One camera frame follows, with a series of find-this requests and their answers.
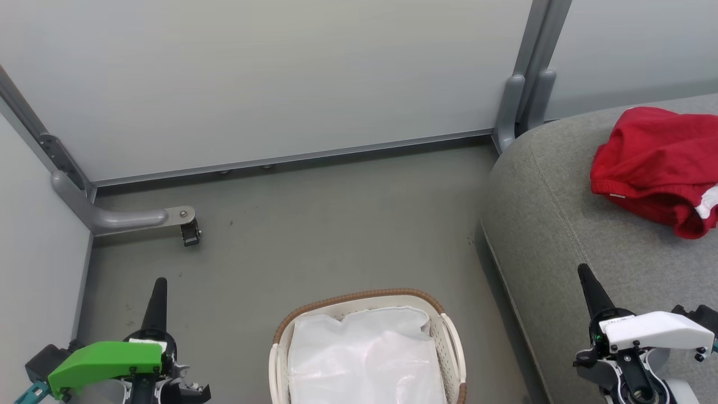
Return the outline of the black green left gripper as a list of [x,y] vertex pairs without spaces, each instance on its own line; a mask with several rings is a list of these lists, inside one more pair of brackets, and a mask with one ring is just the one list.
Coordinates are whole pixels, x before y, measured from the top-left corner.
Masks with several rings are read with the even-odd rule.
[[25,364],[31,381],[25,402],[46,397],[69,402],[83,389],[105,382],[120,384],[122,403],[209,402],[210,386],[188,383],[189,366],[177,362],[176,341],[167,332],[167,294],[167,279],[157,278],[140,330],[121,342],[46,345]]

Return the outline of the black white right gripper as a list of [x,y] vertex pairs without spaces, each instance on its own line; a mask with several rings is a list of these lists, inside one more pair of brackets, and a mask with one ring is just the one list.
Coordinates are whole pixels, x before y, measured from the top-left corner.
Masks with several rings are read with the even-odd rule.
[[616,356],[619,351],[692,350],[698,361],[716,352],[716,310],[699,305],[686,310],[657,310],[636,315],[617,309],[588,264],[577,268],[583,296],[590,315],[591,350],[598,359]]

